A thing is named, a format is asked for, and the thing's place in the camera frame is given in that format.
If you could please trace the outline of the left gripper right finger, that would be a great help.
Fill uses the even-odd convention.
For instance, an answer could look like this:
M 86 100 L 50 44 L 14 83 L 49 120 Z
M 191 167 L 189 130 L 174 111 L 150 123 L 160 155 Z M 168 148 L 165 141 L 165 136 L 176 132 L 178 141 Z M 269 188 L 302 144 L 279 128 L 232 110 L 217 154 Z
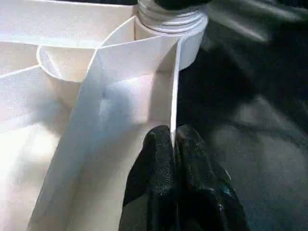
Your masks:
M 176 131 L 175 141 L 181 230 L 249 230 L 227 171 L 211 156 L 199 133 L 182 125 Z

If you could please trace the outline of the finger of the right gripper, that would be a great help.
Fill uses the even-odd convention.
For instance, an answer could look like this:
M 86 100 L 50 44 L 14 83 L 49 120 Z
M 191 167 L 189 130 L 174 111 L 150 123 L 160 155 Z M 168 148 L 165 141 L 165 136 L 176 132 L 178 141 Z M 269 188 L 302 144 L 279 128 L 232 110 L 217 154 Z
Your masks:
M 200 6 L 211 0 L 155 0 L 155 3 L 166 10 L 183 10 L 189 7 Z

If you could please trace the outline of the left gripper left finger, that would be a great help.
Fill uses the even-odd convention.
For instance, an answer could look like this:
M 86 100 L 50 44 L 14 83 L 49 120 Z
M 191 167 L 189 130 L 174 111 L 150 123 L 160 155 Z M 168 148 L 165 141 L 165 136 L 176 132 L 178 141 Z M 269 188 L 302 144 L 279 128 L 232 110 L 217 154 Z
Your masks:
M 145 136 L 127 177 L 121 231 L 174 231 L 177 228 L 177 179 L 168 126 Z

